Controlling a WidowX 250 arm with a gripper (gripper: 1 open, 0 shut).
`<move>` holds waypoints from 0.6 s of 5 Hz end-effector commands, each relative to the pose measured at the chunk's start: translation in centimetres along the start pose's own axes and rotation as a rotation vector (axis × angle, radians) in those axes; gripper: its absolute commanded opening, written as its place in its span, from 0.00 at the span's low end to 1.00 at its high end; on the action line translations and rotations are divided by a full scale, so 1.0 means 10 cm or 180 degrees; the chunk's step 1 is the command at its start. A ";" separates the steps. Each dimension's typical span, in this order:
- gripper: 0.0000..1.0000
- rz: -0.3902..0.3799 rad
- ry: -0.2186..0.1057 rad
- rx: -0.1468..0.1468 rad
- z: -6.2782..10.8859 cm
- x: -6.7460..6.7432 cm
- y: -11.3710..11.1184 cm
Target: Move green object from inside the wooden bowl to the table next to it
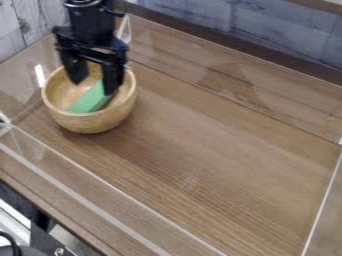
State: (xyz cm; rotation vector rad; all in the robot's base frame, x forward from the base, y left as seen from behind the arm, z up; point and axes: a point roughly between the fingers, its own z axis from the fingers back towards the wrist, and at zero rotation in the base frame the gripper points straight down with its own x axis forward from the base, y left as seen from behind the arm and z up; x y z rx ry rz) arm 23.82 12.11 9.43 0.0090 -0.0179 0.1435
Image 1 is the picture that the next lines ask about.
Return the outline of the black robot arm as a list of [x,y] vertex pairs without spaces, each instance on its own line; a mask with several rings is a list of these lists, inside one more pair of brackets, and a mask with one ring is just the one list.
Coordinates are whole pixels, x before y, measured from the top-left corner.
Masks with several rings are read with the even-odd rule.
[[88,65],[100,66],[104,95],[112,95],[123,84],[128,44],[115,35],[115,0],[64,0],[69,24],[55,26],[55,47],[69,80],[80,84]]

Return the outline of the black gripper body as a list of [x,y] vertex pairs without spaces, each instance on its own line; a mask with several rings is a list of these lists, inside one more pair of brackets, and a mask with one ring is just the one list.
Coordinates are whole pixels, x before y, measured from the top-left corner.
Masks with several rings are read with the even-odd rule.
[[69,24],[55,26],[56,49],[60,54],[85,54],[93,48],[108,51],[125,62],[128,45],[115,36],[115,18],[124,14],[113,11],[113,2],[65,2]]

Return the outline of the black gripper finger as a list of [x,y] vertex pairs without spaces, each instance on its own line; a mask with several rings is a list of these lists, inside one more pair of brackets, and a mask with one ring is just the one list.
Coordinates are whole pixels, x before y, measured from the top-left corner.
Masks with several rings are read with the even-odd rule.
[[88,76],[87,58],[83,54],[76,55],[71,52],[61,53],[61,62],[73,84],[80,84]]
[[101,65],[104,95],[112,95],[123,84],[124,80],[124,64],[104,63]]

